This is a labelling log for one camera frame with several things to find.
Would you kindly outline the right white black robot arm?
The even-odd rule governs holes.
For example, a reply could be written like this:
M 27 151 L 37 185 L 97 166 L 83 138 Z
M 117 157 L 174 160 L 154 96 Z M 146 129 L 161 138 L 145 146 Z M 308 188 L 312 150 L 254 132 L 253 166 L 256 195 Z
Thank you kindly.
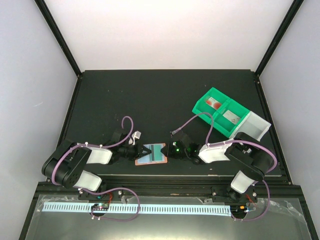
M 160 152 L 168 158 L 191 160 L 196 165 L 231 162 L 236 167 L 236 174 L 229 186 L 213 191 L 218 198 L 231 203 L 240 202 L 249 187 L 263 181 L 278 164 L 268 148 L 244 132 L 227 141 L 204 145 L 196 144 L 187 134 L 181 133 Z

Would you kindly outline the white floral credit card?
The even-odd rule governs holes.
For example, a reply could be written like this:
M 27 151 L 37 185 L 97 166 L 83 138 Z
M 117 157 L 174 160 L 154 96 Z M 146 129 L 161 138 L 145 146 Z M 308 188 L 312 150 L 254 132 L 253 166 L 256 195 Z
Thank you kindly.
M 223 114 L 223 117 L 226 118 L 231 123 L 233 123 L 234 125 L 236 125 L 239 122 L 239 120 L 241 119 L 241 117 L 237 116 L 236 114 L 234 114 L 230 110 L 226 110 L 225 113 Z

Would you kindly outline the brown leather card holder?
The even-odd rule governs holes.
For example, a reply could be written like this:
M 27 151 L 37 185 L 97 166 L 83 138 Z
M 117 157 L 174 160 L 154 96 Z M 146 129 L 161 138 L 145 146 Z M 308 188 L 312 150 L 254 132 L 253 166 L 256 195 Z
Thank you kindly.
M 168 158 L 161 152 L 165 146 L 165 143 L 145 144 L 144 147 L 150 150 L 151 153 L 136 159 L 134 164 L 136 166 L 166 164 Z

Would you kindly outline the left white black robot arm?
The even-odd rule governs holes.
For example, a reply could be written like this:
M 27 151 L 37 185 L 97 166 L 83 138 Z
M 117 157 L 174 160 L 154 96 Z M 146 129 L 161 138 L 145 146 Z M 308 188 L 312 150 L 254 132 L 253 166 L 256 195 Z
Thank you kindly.
M 45 161 L 41 173 L 56 185 L 67 189 L 87 189 L 95 199 L 101 200 L 107 195 L 108 188 L 102 184 L 101 177 L 86 171 L 85 167 L 111 165 L 120 158 L 135 161 L 145 156 L 151 157 L 153 148 L 144 146 L 140 137 L 139 131 L 128 134 L 119 128 L 107 142 L 107 145 L 112 145 L 110 148 L 64 140 Z

